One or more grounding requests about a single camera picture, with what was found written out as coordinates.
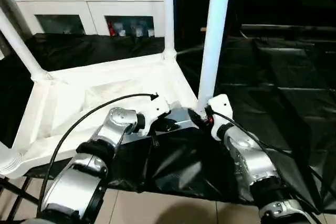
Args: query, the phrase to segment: white plastic tube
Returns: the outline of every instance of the white plastic tube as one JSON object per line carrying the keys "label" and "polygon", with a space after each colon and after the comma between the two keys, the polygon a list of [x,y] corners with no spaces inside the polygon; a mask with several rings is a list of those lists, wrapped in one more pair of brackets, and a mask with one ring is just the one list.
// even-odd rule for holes
{"label": "white plastic tube", "polygon": [[6,175],[16,168],[22,160],[22,155],[0,142],[0,174]]}
{"label": "white plastic tube", "polygon": [[164,57],[175,57],[174,0],[164,0]]}
{"label": "white plastic tube", "polygon": [[228,0],[210,0],[206,27],[201,80],[197,109],[203,111],[214,95],[220,49],[226,19]]}
{"label": "white plastic tube", "polygon": [[3,10],[0,8],[0,30],[6,37],[7,41],[11,47],[15,50],[17,55],[20,57],[23,64],[26,66],[30,72],[32,79],[46,79],[47,71],[41,68],[32,53],[29,51],[26,44],[21,39],[20,35],[17,33],[13,25],[10,23],[6,17]]}

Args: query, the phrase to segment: black plastic sheet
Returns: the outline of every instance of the black plastic sheet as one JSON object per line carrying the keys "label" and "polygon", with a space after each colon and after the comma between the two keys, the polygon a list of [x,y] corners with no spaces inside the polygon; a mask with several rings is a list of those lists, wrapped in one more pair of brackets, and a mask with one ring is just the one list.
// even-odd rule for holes
{"label": "black plastic sheet", "polygon": [[[28,45],[43,68],[56,70],[154,54],[162,51],[163,39],[37,35]],[[215,91],[228,95],[238,123],[261,140],[293,152],[295,160],[276,152],[269,155],[301,198],[316,212],[329,213],[336,213],[336,200],[308,166],[336,189],[335,49],[333,43],[230,39],[224,43]],[[179,55],[177,61],[197,94],[202,51]],[[0,61],[0,70],[2,77],[15,80],[1,83],[7,93],[0,98],[5,115],[1,141],[11,146],[33,83],[14,56]],[[185,129],[159,136],[158,141],[158,148],[150,139],[122,145],[110,186],[243,202],[233,162],[209,134]],[[67,162],[56,163],[51,178]],[[45,168],[33,168],[27,175],[42,177]]]}
{"label": "black plastic sheet", "polygon": [[[230,40],[222,49],[215,90],[228,95],[238,123],[293,152],[295,160],[269,155],[300,197],[332,213],[335,199],[308,166],[336,189],[335,49],[335,43]],[[177,60],[197,93],[202,52]]]}

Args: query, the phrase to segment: white cabinet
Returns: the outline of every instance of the white cabinet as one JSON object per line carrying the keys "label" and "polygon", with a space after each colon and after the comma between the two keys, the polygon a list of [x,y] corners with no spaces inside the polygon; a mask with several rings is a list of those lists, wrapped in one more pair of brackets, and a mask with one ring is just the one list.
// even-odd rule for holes
{"label": "white cabinet", "polygon": [[32,34],[110,35],[109,21],[138,20],[164,37],[163,0],[15,0]]}

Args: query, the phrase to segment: tile floor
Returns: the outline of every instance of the tile floor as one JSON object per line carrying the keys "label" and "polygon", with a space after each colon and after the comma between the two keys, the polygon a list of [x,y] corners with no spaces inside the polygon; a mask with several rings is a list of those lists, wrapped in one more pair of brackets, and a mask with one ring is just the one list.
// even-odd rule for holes
{"label": "tile floor", "polygon": [[[22,186],[24,179],[11,180]],[[33,179],[27,192],[38,197],[41,179]],[[3,191],[0,197],[0,219],[5,220],[15,201],[15,195]],[[36,206],[26,200],[17,211],[15,220],[33,218]],[[336,217],[319,216],[323,224],[336,223]],[[222,202],[192,199],[153,193],[131,193],[108,190],[96,224],[258,224],[255,207],[226,204]]]}

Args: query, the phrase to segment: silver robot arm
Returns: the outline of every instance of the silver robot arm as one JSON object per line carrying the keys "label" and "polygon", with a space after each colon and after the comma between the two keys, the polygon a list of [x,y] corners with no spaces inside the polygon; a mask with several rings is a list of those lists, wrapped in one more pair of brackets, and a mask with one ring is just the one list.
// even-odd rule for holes
{"label": "silver robot arm", "polygon": [[240,194],[250,196],[259,208],[261,223],[310,223],[308,214],[283,185],[277,169],[260,145],[218,112],[233,118],[227,95],[221,94],[208,102],[208,116],[213,121],[211,135],[223,142],[235,162]]}
{"label": "silver robot arm", "polygon": [[146,136],[159,116],[170,112],[162,97],[141,112],[113,108],[91,139],[82,143],[76,155],[56,177],[44,197],[41,213],[31,224],[94,223],[103,203],[109,168],[123,137]]}

